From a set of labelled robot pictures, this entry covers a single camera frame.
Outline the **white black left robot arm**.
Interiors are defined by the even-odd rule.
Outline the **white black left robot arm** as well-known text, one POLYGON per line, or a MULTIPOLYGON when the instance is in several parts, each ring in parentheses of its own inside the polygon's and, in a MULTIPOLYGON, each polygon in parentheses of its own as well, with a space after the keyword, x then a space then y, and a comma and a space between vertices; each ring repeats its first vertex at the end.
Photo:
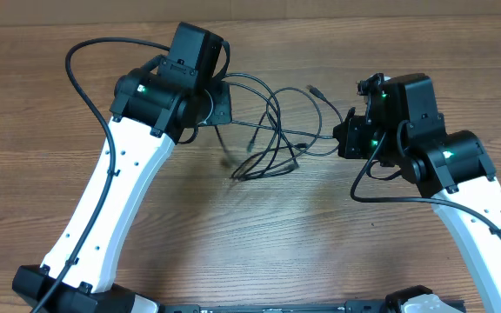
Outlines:
POLYGON ((33 311, 159 311, 157 300, 116 284, 118 261, 183 132, 231 122, 229 62, 221 36, 180 23, 170 46, 118 79, 100 157, 71 219, 43 261, 19 267, 13 279, 33 311))

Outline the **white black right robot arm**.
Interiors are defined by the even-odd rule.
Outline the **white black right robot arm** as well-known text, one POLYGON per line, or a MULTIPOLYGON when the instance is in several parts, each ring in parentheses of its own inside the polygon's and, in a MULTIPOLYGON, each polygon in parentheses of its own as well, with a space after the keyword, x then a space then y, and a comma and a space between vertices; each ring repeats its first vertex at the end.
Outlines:
POLYGON ((376 73, 357 83, 362 116, 349 110, 333 130, 338 154, 363 159, 351 186, 360 203, 428 203, 459 248, 489 312, 501 312, 501 185, 480 139, 468 130, 448 133, 431 78, 376 73), (397 167, 418 196, 358 196, 373 165, 397 167))

